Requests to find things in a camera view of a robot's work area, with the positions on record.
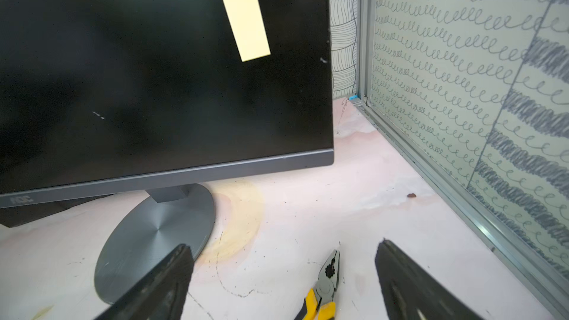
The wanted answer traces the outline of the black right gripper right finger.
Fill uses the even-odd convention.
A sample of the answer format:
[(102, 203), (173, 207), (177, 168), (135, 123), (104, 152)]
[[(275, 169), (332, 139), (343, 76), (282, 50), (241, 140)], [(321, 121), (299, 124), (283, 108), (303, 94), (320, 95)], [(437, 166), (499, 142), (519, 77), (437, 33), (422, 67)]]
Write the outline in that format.
[(480, 319), (395, 243), (379, 243), (376, 272), (390, 319)]

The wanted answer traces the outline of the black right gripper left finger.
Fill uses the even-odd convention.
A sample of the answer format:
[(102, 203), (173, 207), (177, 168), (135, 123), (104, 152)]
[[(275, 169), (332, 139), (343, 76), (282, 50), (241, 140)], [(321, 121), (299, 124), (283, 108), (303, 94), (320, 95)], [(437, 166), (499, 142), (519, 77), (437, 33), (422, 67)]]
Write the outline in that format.
[(193, 270), (191, 248), (179, 244), (98, 319), (182, 318)]

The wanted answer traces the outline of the yellow sticky note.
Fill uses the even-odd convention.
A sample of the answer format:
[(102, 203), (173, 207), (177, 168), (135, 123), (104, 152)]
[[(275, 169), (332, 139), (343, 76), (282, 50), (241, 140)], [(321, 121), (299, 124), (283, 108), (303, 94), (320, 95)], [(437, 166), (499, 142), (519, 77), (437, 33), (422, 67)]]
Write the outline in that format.
[(259, 0), (222, 0), (243, 62), (271, 54)]

